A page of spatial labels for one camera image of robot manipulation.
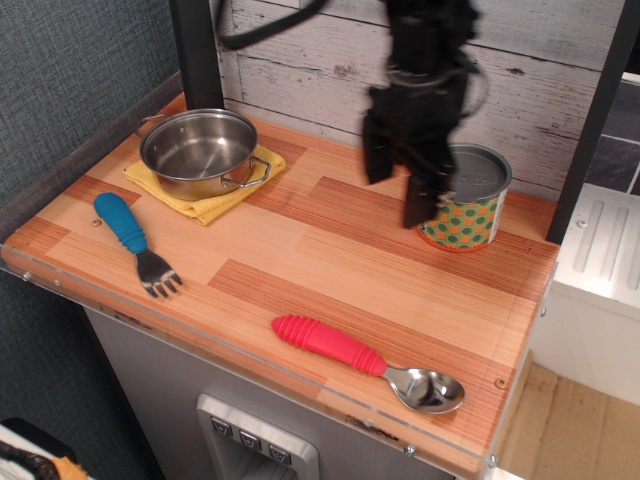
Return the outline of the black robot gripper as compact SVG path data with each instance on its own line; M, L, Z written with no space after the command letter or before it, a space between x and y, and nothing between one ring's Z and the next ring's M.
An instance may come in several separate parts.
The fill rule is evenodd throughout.
M461 119L474 71L462 47L475 37L479 13L470 1L388 1L386 13L390 85L370 89L364 165L370 184L389 179L396 166L409 170L403 214L409 229L434 219L456 195L448 136Z

